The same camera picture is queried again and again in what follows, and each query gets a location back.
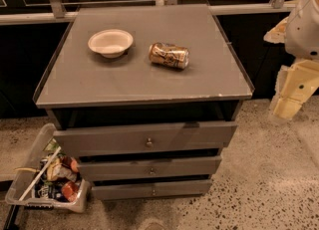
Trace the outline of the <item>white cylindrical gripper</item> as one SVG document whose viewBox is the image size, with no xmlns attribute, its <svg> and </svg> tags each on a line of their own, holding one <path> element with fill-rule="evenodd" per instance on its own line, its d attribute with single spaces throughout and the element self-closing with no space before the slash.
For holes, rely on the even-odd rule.
<svg viewBox="0 0 319 230">
<path fill-rule="evenodd" d="M 263 37 L 268 43 L 285 43 L 288 18 L 282 19 Z M 276 95 L 271 102 L 272 113 L 292 119 L 319 88 L 319 62 L 298 59 L 291 67 L 283 66 L 278 73 Z"/>
</svg>

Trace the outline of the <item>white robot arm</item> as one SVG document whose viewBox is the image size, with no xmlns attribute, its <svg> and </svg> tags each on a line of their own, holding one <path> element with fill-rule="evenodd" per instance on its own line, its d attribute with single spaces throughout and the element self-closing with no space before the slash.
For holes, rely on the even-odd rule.
<svg viewBox="0 0 319 230">
<path fill-rule="evenodd" d="M 277 75 L 271 114 L 291 120 L 319 88 L 319 0 L 299 0 L 263 40 L 283 43 L 295 60 Z"/>
</svg>

